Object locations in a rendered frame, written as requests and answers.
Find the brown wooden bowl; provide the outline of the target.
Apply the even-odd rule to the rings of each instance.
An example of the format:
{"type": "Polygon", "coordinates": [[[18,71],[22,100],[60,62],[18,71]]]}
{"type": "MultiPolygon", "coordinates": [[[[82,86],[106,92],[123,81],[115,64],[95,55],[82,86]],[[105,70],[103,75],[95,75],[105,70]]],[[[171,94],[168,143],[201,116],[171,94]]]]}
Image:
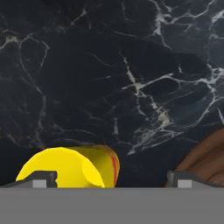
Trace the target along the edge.
{"type": "Polygon", "coordinates": [[[192,172],[196,177],[224,188],[224,128],[193,147],[172,171],[192,172]]]}

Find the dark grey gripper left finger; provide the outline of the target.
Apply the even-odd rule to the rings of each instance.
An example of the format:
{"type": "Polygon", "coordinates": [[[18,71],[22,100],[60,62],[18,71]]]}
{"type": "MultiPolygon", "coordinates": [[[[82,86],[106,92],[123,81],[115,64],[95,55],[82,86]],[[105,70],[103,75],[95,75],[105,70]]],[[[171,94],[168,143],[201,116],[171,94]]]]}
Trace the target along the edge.
{"type": "Polygon", "coordinates": [[[3,185],[3,188],[57,188],[57,177],[56,171],[34,171],[25,179],[3,185]]]}

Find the yellow cup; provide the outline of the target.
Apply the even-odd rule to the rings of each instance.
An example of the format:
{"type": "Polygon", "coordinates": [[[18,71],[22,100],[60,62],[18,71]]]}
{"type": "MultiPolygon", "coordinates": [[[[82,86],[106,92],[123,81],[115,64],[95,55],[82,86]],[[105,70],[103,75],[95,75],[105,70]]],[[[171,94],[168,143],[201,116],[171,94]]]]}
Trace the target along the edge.
{"type": "Polygon", "coordinates": [[[114,188],[120,161],[107,145],[46,148],[32,156],[16,181],[33,172],[57,172],[58,188],[114,188]]]}

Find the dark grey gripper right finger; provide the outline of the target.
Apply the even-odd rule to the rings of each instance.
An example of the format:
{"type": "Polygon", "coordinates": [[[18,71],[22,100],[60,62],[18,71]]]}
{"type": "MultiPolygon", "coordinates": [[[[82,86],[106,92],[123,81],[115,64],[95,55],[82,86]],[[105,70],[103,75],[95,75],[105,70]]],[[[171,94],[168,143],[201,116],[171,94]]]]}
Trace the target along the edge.
{"type": "Polygon", "coordinates": [[[222,185],[209,183],[189,171],[169,171],[167,178],[171,188],[222,188],[222,185]]]}

